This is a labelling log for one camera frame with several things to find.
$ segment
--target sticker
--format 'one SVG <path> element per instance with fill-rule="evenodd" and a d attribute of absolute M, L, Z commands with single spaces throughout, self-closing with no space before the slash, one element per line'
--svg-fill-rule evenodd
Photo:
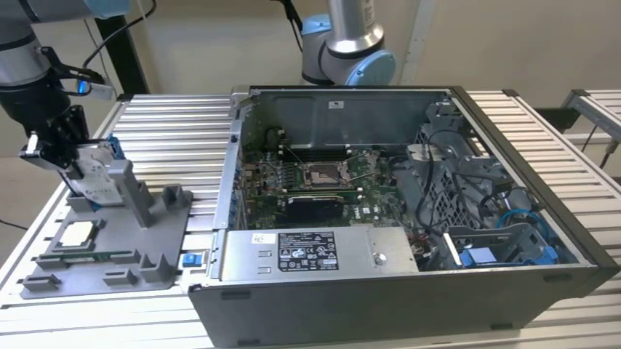
<path fill-rule="evenodd" d="M 279 269 L 281 271 L 338 270 L 339 258 L 334 232 L 281 233 Z"/>
<path fill-rule="evenodd" d="M 275 234 L 254 233 L 253 244 L 275 244 Z"/>
<path fill-rule="evenodd" d="M 331 100 L 329 102 L 329 109 L 343 109 L 346 107 L 345 100 Z"/>

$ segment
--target metal case panel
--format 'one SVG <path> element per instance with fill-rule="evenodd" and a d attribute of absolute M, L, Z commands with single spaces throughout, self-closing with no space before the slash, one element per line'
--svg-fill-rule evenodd
<path fill-rule="evenodd" d="M 279 92 L 291 93 L 294 100 L 299 100 L 305 93 L 313 100 L 317 92 L 327 110 L 330 95 L 339 100 L 341 96 L 345 98 L 359 93 L 355 98 L 363 100 L 377 93 L 390 100 L 390 92 L 404 94 L 426 90 L 432 95 L 433 92 L 448 93 L 493 148 L 493 153 L 532 189 L 560 229 L 593 265 L 458 270 L 367 279 L 339 279 L 335 275 L 330 281 L 254 278 L 253 281 L 233 281 L 227 285 L 223 280 L 219 286 L 198 286 L 190 292 L 190 299 L 217 346 L 334 342 L 516 329 L 528 324 L 554 302 L 585 296 L 619 272 L 613 259 L 461 87 L 254 87 L 251 94 L 259 95 L 262 89 L 270 90 L 270 99 L 259 99 L 261 110 L 269 114 L 279 112 L 270 109 L 277 105 L 285 105 L 290 113 L 295 110 L 283 101 L 269 105 L 270 100 L 278 101 Z M 408 110 L 408 104 L 402 107 L 401 112 Z M 309 106 L 305 110 L 313 116 L 309 118 L 310 129 L 339 128 L 341 124 L 326 124 L 317 119 L 319 112 L 315 108 Z M 243 125 L 258 129 L 270 126 L 269 122 L 259 127 Z M 337 142 L 337 139 L 318 138 L 314 132 L 311 138 L 303 137 L 302 131 L 291 135 L 301 145 L 321 147 L 343 144 L 343 140 Z M 225 249 L 223 253 L 235 252 Z"/>
<path fill-rule="evenodd" d="M 206 287 L 190 293 L 219 348 L 518 329 L 593 270 L 497 270 Z"/>

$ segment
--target green circuit board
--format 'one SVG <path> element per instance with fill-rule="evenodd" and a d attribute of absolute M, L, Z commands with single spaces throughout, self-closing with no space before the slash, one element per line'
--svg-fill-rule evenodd
<path fill-rule="evenodd" d="M 389 160 L 378 151 L 354 151 L 343 161 L 286 163 L 274 154 L 249 164 L 245 195 L 250 229 L 310 228 L 370 224 L 412 226 Z M 318 222 L 286 222 L 290 198 L 342 198 L 342 216 Z"/>

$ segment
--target aluminum extrusion table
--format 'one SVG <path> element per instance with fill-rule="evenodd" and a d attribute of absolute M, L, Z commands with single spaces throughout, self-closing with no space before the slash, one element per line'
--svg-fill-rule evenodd
<path fill-rule="evenodd" d="M 552 128 L 520 96 L 470 92 L 600 244 L 621 263 L 621 188 Z M 138 95 L 118 102 L 95 137 L 112 130 L 151 190 L 179 183 L 194 192 L 183 253 L 211 247 L 222 163 L 229 137 L 229 96 Z M 210 348 L 183 294 L 205 271 L 183 269 L 165 291 L 43 300 L 20 298 L 32 258 L 50 244 L 68 212 L 64 186 L 50 199 L 0 270 L 0 348 Z M 613 348 L 621 346 L 621 275 L 589 297 L 556 303 L 520 331 L 486 332 L 323 348 Z"/>

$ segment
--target warning label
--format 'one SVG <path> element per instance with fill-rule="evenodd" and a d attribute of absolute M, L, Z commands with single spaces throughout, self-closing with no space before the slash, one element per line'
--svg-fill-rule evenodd
<path fill-rule="evenodd" d="M 281 233 L 281 271 L 338 270 L 337 244 L 334 232 Z"/>

